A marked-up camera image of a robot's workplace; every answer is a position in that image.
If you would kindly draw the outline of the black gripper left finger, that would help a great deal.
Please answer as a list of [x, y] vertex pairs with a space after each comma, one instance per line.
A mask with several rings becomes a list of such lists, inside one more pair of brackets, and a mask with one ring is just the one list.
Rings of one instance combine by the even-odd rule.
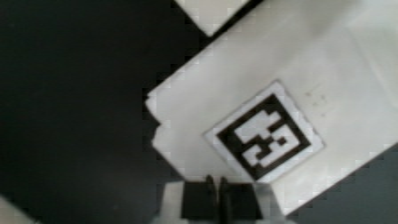
[[218, 224], [218, 203], [213, 177], [186, 182], [183, 188], [183, 218], [193, 223]]

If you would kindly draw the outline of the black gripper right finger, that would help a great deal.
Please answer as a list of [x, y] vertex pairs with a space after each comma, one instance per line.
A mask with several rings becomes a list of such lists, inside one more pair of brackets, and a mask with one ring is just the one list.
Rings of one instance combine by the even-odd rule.
[[263, 218], [254, 187], [247, 183], [229, 183], [220, 179], [218, 189], [218, 223], [254, 224]]

